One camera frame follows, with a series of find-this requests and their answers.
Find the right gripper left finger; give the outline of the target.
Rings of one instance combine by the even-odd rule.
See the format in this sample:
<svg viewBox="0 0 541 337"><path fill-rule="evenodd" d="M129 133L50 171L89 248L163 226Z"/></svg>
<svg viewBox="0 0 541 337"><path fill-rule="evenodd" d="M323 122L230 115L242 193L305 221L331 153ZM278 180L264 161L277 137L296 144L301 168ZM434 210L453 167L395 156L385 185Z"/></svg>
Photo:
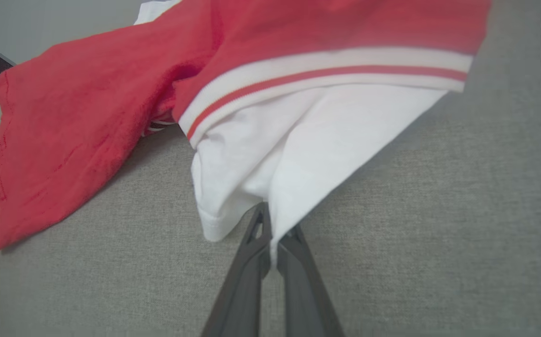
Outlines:
<svg viewBox="0 0 541 337"><path fill-rule="evenodd" d="M268 203L254 207L249 226L203 328L203 337L257 337L262 280L271 266Z"/></svg>

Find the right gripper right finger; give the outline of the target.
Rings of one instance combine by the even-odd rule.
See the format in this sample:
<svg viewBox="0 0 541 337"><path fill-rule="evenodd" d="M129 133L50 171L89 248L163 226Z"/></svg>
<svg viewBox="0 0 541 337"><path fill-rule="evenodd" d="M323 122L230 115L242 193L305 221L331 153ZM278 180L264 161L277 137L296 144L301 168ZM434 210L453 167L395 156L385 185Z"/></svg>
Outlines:
<svg viewBox="0 0 541 337"><path fill-rule="evenodd" d="M287 337L343 337L344 331L305 240L296 225L278 243Z"/></svg>

